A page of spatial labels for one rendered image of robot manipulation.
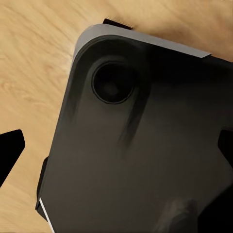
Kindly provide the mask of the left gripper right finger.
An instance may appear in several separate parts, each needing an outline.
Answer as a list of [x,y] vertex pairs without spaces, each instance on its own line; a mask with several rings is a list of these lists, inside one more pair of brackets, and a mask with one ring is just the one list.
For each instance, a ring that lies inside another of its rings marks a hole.
[[233,131],[221,129],[217,146],[233,168]]

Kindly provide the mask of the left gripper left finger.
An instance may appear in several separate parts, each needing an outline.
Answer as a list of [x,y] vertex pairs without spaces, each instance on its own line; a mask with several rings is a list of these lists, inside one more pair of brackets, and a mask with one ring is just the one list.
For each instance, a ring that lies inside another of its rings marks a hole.
[[21,129],[0,134],[0,187],[24,149]]

